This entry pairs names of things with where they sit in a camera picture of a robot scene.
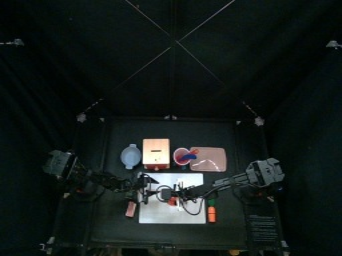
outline black table surface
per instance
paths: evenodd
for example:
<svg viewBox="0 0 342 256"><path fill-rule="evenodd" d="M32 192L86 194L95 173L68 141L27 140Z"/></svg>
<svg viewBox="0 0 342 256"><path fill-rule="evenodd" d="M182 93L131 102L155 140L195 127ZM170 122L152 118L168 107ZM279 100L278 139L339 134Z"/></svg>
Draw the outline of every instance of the black table surface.
<svg viewBox="0 0 342 256"><path fill-rule="evenodd" d="M205 184L243 173L250 162L267 158L263 130L253 121L91 118L79 125L74 150L79 160L90 169L130 178L138 172L154 172L146 170L142 163L134 170L127 170L120 161L123 149L130 144L136 144L142 150L143 139L147 138L168 138L171 154L179 147L225 148L227 171L203 172ZM167 172L191 171L188 168L182 170L171 164L170 169L160 171L160 173ZM231 190L219 192L214 224L139 224L139 205L134 218L127 218L124 194L108 190L92 203L91 210L83 209L82 213L78 211L86 207L84 204L76 209L72 199L64 201L67 202L64 202L63 214L64 216L68 214L68 220L59 223L56 231L63 242L122 247L172 245L178 248L195 249L246 249L243 206ZM75 221L78 221L78 231L68 230L68 223L72 224Z"/></svg>

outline white mat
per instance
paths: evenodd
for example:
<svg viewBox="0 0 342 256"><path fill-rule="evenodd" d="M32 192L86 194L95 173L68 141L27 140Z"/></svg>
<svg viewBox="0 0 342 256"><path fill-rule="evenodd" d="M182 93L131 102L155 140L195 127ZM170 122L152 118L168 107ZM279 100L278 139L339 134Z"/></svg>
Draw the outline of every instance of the white mat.
<svg viewBox="0 0 342 256"><path fill-rule="evenodd" d="M179 181L183 182L183 186L199 186L203 185L203 174L202 173L148 173L159 184L152 184L151 190L155 191L162 185L167 185L174 188L174 184ZM202 199L194 203L187 201L184 207L191 213L199 211ZM159 223L159 224L205 224L206 223L206 203L202 204L202 210L199 215L190 215L182 207L170 206L167 203L160 202L156 196L152 195L148 198L148 204L140 203L139 210L139 223Z"/></svg>

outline red object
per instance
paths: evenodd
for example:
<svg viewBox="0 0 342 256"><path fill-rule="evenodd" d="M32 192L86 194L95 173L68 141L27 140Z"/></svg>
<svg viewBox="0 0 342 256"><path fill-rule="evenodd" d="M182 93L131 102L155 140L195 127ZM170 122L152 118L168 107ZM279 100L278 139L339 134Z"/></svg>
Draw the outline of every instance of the red object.
<svg viewBox="0 0 342 256"><path fill-rule="evenodd" d="M217 222L217 209L214 206L209 207L209 222Z"/></svg>
<svg viewBox="0 0 342 256"><path fill-rule="evenodd" d="M176 197L171 197L167 204L171 206L176 206Z"/></svg>
<svg viewBox="0 0 342 256"><path fill-rule="evenodd" d="M136 203L134 201L130 201L127 211L126 211L126 216L130 218L134 217L135 207L136 207Z"/></svg>

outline orange box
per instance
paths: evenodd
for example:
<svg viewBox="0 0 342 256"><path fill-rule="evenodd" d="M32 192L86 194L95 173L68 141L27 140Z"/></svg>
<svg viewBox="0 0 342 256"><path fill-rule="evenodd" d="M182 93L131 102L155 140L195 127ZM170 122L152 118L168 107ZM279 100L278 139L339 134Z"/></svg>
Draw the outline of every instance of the orange box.
<svg viewBox="0 0 342 256"><path fill-rule="evenodd" d="M155 171L170 168L170 139L143 140L143 165Z"/></svg>

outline black curtain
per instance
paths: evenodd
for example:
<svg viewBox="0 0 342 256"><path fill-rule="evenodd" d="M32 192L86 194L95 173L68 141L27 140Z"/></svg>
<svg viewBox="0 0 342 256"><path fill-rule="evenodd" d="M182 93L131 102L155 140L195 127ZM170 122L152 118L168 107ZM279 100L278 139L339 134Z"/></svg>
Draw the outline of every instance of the black curtain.
<svg viewBox="0 0 342 256"><path fill-rule="evenodd" d="M27 48L0 48L0 255L44 255L58 193L42 166L71 147L76 118Z"/></svg>
<svg viewBox="0 0 342 256"><path fill-rule="evenodd" d="M286 173L281 212L294 255L341 254L341 70L342 52L331 49L266 126Z"/></svg>

